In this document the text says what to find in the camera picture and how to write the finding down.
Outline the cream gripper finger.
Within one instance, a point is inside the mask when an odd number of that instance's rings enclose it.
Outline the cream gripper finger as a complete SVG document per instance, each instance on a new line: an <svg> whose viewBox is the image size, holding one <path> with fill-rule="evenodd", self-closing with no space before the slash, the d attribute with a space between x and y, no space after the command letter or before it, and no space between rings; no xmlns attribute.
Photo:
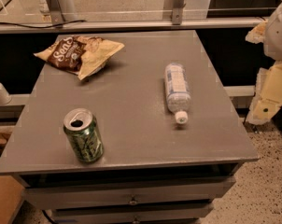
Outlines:
<svg viewBox="0 0 282 224"><path fill-rule="evenodd" d="M247 42L259 44L264 42L267 21L263 21L249 31L245 37Z"/></svg>
<svg viewBox="0 0 282 224"><path fill-rule="evenodd" d="M269 69L261 68L257 74L255 95L249 107L246 122L262 125L282 107L282 62Z"/></svg>

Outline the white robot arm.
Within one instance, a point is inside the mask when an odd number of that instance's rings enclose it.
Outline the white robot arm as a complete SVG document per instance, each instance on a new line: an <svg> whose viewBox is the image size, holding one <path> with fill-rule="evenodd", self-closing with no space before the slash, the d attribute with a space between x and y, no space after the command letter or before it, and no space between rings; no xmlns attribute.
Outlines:
<svg viewBox="0 0 282 224"><path fill-rule="evenodd" d="M246 122L262 125L282 107L282 3L267 21L247 33L246 41L262 43L264 54L275 61L269 69L259 70L255 95L246 117Z"/></svg>

